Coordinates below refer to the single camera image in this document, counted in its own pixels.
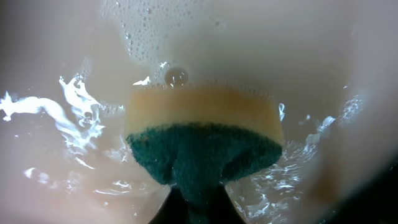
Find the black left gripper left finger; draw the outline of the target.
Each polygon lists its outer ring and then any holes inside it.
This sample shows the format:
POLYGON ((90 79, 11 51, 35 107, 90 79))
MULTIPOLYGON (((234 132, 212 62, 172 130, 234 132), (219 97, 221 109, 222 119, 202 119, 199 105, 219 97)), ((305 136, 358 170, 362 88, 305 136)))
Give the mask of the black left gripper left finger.
POLYGON ((187 222, 188 204, 181 191, 173 187, 149 224, 186 224, 187 222))

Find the black tray with soapy water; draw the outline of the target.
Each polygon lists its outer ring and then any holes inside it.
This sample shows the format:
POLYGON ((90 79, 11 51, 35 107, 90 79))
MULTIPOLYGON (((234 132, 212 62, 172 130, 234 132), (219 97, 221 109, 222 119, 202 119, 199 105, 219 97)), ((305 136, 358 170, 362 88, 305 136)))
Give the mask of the black tray with soapy water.
POLYGON ((169 188, 124 140, 130 92, 213 80, 284 129, 227 186, 245 221, 397 222, 396 1, 2 1, 1 222, 149 222, 169 188))

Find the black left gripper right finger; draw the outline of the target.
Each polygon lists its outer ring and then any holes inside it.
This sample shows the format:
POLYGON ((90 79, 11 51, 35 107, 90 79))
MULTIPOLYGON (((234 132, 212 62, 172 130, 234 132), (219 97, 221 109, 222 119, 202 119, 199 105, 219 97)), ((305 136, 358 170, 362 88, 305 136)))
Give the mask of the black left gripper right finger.
POLYGON ((223 185, 217 187, 211 201, 211 224, 246 224, 223 185))

